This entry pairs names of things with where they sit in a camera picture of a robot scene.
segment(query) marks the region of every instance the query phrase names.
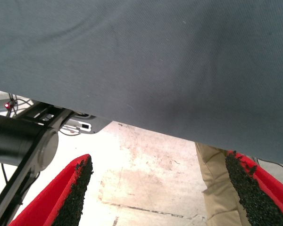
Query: black cylinder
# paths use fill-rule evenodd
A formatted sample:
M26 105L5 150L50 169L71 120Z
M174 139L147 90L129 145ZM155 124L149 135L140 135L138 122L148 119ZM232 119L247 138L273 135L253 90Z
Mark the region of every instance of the black cylinder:
M19 165L43 126L0 115L0 162Z

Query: red padding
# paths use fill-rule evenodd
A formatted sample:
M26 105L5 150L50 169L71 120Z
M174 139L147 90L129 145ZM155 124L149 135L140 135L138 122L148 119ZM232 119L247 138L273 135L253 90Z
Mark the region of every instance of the red padding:
M283 184L250 158L246 157L243 154L236 153L236 158L240 157L241 166L243 166L246 172L249 172L250 168L257 166L257 169L253 174L253 178L258 181L261 190L264 191L275 202L275 204L283 213Z
M86 163L88 158L90 155L86 154L71 161L9 226L52 225L71 192L71 185L81 174L82 166L77 166L82 160Z

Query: red light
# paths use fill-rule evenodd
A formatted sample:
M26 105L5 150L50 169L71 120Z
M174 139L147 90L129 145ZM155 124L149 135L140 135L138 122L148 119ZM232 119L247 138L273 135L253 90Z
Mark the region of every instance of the red light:
M5 106L6 109L10 108L10 104L9 103L6 103L4 106Z

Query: gray cloth cover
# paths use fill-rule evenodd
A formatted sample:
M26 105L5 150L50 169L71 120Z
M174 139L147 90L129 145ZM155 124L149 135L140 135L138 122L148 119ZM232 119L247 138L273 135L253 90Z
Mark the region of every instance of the gray cloth cover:
M283 163L283 0L0 0L0 90Z

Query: khaki pants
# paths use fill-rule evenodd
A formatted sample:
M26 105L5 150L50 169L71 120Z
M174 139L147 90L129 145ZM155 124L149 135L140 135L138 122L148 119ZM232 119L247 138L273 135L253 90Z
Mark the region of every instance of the khaki pants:
M225 167L226 151L195 143L203 181L208 226L250 226Z

